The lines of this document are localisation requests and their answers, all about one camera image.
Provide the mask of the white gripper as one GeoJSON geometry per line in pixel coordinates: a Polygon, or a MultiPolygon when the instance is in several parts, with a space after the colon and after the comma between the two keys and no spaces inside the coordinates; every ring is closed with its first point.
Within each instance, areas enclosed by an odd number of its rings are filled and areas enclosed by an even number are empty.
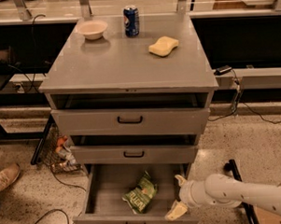
{"type": "Polygon", "coordinates": [[[211,197],[206,194],[203,181],[187,181],[182,175],[176,175],[180,187],[179,197],[182,201],[175,200],[170,211],[164,216],[169,221],[182,217],[188,208],[209,205],[211,197]]]}

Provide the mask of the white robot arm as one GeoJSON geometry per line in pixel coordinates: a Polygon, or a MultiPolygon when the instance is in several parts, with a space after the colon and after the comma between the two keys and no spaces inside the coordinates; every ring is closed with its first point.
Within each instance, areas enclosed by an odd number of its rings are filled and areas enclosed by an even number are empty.
{"type": "Polygon", "coordinates": [[[281,187],[237,181],[227,175],[209,175],[205,181],[187,180],[176,175],[178,197],[164,218],[175,221],[190,208],[202,205],[236,207],[248,203],[281,216],[281,187]]]}

